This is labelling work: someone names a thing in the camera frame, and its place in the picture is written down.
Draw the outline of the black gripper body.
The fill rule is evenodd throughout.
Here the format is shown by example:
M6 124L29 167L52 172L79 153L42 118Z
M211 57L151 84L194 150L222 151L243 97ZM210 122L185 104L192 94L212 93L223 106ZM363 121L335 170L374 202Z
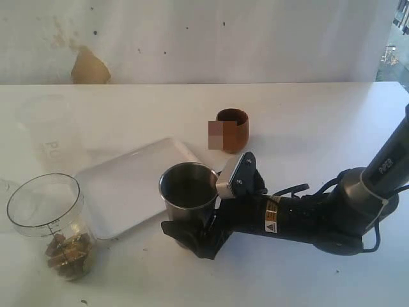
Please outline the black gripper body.
M199 237L197 257L213 260L224 243L234 232L262 235L264 231L263 214L266 209L265 182L258 171L252 178L254 194L241 198L222 200L214 210L209 222Z

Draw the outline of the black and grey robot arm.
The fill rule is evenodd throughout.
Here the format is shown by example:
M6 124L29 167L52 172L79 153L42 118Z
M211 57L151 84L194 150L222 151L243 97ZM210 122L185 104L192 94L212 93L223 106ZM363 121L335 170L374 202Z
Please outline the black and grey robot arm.
M161 224L199 258L213 259L232 233L313 245L333 255L365 253L362 238L408 189L408 119L404 118L364 168L347 169L314 194L307 184L269 194L252 152L216 173L197 162L169 168L159 191L169 218Z

